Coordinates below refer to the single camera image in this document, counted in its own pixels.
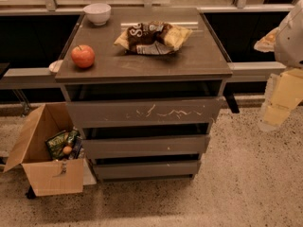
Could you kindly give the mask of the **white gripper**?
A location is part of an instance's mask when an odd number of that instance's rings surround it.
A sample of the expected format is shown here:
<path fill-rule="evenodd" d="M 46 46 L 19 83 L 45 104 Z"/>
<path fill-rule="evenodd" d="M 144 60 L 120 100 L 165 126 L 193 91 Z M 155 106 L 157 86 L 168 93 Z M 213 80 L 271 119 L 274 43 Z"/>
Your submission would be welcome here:
<path fill-rule="evenodd" d="M 271 74 L 264 97 L 258 127 L 261 131 L 277 130 L 289 117 L 289 111 L 303 100 L 303 70 L 291 69 L 280 75 Z"/>

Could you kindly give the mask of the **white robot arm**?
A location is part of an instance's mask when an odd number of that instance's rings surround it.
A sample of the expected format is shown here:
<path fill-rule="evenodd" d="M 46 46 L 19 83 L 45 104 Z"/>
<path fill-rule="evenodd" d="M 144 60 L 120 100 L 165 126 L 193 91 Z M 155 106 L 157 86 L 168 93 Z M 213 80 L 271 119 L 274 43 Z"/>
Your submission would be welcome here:
<path fill-rule="evenodd" d="M 299 0 L 282 20 L 254 45 L 260 52 L 273 52 L 286 69 L 271 74 L 260 108 L 258 127 L 262 131 L 279 128 L 303 101 L 303 0 Z"/>

